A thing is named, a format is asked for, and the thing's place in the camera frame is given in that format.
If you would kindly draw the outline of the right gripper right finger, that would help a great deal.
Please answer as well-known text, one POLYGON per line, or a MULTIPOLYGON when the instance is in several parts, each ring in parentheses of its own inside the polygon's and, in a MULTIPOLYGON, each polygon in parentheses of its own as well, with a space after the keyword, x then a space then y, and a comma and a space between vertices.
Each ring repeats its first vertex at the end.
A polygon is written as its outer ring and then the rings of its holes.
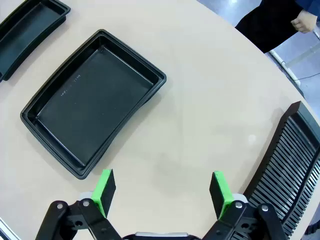
POLYGON ((234 233, 245 233, 251 240, 287 238, 274 206, 262 203, 252 207, 235 199, 223 172, 212 173, 209 192, 217 221, 204 235, 205 240, 230 240, 234 233))

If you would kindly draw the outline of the person's right hand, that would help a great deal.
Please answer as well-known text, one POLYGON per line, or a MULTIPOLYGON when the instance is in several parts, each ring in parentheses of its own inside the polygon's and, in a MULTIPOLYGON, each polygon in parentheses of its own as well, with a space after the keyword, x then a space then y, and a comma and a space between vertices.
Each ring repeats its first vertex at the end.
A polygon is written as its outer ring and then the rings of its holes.
POLYGON ((302 10, 298 16, 291 21, 292 26, 301 33, 312 32, 317 23, 317 16, 302 10))

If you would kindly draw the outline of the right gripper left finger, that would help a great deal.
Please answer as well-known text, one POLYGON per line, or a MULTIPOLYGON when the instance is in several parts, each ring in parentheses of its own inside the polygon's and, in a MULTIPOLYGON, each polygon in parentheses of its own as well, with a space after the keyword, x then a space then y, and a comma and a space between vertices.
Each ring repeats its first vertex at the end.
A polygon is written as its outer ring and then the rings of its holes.
POLYGON ((72 205, 53 201, 36 235, 37 240, 72 240, 79 230, 88 230, 95 240, 121 240, 107 219, 116 190, 114 172, 103 170, 90 197, 72 205))

